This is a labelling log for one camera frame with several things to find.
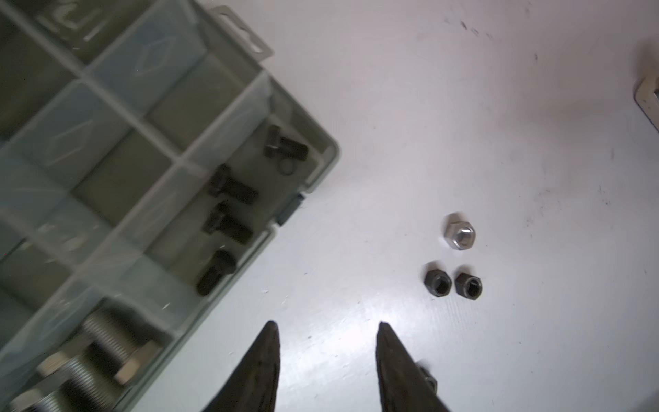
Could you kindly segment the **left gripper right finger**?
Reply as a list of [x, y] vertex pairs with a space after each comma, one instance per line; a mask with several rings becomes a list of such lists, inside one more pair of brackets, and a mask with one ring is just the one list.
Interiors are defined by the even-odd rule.
[[448, 411], [390, 324], [376, 337], [379, 399], [383, 411]]

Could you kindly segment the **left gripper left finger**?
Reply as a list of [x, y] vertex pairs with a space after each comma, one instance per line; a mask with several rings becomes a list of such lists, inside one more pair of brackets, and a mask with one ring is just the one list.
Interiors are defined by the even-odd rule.
[[204, 411], [274, 411], [281, 367], [280, 333], [268, 321]]

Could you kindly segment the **black hex nut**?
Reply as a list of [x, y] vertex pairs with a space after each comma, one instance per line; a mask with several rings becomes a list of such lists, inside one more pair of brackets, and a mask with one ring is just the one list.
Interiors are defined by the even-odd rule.
[[483, 290], [482, 280], [478, 276], [461, 272], [455, 279], [456, 292], [463, 298], [477, 300]]
[[424, 380], [427, 382], [429, 387], [431, 388], [431, 391], [436, 394], [438, 390], [438, 382], [437, 379], [434, 378], [434, 376], [430, 373], [428, 369], [425, 367], [420, 366], [419, 367], [421, 374], [423, 375]]
[[424, 285], [431, 295], [444, 297], [451, 292], [453, 281], [445, 271], [433, 269], [427, 271], [424, 278]]

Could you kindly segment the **silver hex bolt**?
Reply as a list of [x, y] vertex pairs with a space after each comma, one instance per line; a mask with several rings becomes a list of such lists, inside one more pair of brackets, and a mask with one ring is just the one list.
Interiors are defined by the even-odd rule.
[[130, 329], [108, 310], [91, 312], [82, 321], [81, 327], [81, 333], [70, 338], [39, 364], [37, 372], [40, 376], [55, 374], [95, 345], [117, 367], [113, 379], [127, 386], [139, 378], [161, 352], [161, 346], [153, 340], [140, 343]]
[[113, 411], [123, 392], [109, 374], [82, 355], [17, 395], [8, 411]]

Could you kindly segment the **silver hex nut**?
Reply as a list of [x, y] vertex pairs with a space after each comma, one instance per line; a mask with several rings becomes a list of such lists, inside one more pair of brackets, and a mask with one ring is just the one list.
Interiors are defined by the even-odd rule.
[[450, 221], [444, 230], [444, 240], [452, 249], [464, 251], [475, 244], [476, 231], [468, 221]]

